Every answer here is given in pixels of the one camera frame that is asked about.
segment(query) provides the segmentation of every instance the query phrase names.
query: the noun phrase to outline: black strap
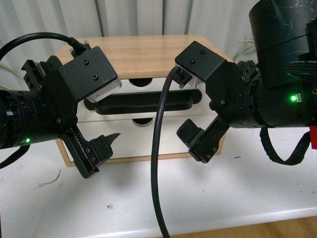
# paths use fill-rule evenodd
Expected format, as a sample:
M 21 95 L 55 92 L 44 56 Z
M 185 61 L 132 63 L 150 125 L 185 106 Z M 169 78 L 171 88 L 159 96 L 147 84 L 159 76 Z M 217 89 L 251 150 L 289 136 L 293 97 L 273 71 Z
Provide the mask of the black strap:
M 17 161 L 22 155 L 24 155 L 30 148 L 30 145 L 21 146 L 17 151 L 10 155 L 7 159 L 0 163 L 0 169 L 7 167 L 13 162 Z
M 261 129 L 260 137 L 263 148 L 266 151 L 269 159 L 282 165 L 297 165 L 301 163 L 311 142 L 311 135 L 308 131 L 300 139 L 291 156 L 286 161 L 284 161 L 277 155 L 276 151 L 274 150 L 268 135 L 267 127 L 263 127 Z

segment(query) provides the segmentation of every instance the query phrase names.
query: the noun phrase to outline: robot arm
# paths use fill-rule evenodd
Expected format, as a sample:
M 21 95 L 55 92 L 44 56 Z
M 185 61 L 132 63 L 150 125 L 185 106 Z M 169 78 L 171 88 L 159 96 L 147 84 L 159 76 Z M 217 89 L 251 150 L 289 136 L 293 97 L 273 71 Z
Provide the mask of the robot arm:
M 206 84 L 210 108 L 218 113 L 205 131 L 187 120 L 177 132 L 197 161 L 211 159 L 229 127 L 262 128 L 261 141 L 268 156 L 286 165 L 300 163 L 311 138 L 314 142 L 315 133 L 311 132 L 311 138 L 306 133 L 292 156 L 283 161 L 267 131 L 308 126 L 312 131 L 317 125 L 317 19 L 311 20 L 317 17 L 311 11 L 317 6 L 306 2 L 295 10 L 289 4 L 262 0 L 250 12 L 260 68 L 252 61 L 227 62 L 198 42 L 176 57 L 176 65 L 191 74 L 196 85 Z

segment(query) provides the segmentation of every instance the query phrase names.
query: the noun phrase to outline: black plastic casing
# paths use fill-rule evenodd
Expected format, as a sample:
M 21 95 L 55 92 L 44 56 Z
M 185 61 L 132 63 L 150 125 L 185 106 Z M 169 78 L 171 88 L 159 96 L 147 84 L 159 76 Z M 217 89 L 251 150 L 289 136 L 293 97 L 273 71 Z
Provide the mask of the black plastic casing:
M 264 86 L 296 83 L 285 69 L 298 56 L 314 52 L 307 24 L 317 18 L 317 1 L 261 0 L 249 18 Z

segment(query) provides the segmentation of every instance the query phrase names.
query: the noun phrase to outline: black power cord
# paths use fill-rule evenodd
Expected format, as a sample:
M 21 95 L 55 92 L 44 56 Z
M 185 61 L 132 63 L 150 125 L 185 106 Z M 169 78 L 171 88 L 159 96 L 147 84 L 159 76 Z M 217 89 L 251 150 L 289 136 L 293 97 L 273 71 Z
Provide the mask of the black power cord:
M 10 41 L 9 43 L 5 44 L 0 49 L 0 60 L 2 60 L 2 58 L 15 47 L 23 43 L 33 41 L 33 40 L 38 40 L 38 39 L 56 39 L 56 40 L 64 41 L 67 44 L 69 44 L 75 51 L 80 51 L 81 53 L 87 49 L 85 45 L 79 43 L 79 41 L 77 41 L 73 37 L 68 37 L 68 36 L 58 34 L 58 33 L 53 33 L 53 32 L 37 32 L 37 33 L 31 33 L 24 36 L 20 36 Z
M 162 210 L 159 202 L 159 185 L 158 185 L 158 162 L 159 162 L 159 139 L 160 131 L 162 127 L 164 108 L 167 101 L 167 94 L 170 85 L 174 79 L 183 78 L 181 74 L 185 73 L 180 67 L 174 67 L 168 74 L 164 83 L 162 93 L 158 103 L 158 112 L 155 119 L 153 143 L 152 143 L 152 155 L 151 155 L 151 188 L 152 188 L 152 199 L 155 214 L 158 220 L 160 231 L 164 238 L 170 238 L 168 230 L 165 225 Z
M 21 146 L 17 151 L 0 163 L 0 169 L 7 167 L 22 157 L 30 148 L 30 145 Z
M 67 44 L 69 44 L 74 51 L 72 52 L 72 55 L 76 57 L 77 55 L 80 55 L 85 50 L 89 48 L 89 45 L 81 44 L 79 41 L 77 41 L 73 37 L 68 37 L 65 35 L 61 35 L 58 33 L 52 33 L 52 32 L 37 32 L 37 33 L 31 33 L 28 35 L 20 36 L 9 43 L 5 44 L 0 49 L 0 60 L 9 53 L 12 49 L 15 47 L 37 39 L 56 39 L 60 41 L 64 41 Z M 30 148 L 30 145 L 21 146 L 16 152 L 14 152 L 12 155 L 10 155 L 7 159 L 5 159 L 3 162 L 0 163 L 0 169 L 12 164 L 16 160 L 18 160 L 21 156 L 23 156 Z

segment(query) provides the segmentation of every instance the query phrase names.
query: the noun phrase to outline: white table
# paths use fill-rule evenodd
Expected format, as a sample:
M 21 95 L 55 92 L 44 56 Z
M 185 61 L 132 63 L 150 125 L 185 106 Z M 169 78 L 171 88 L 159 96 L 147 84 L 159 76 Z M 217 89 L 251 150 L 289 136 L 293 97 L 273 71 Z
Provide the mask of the white table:
M 269 132 L 286 158 L 306 131 Z M 231 128 L 221 155 L 208 164 L 159 161 L 160 200 L 171 235 L 317 215 L 317 151 L 309 149 L 297 166 L 279 165 L 266 156 L 259 132 Z M 1 159 L 14 150 L 1 150 Z M 83 179 L 75 167 L 65 167 L 54 141 L 31 145 L 0 170 L 3 238 L 159 237 L 150 162 L 100 169 Z M 39 186 L 59 170 L 57 181 Z

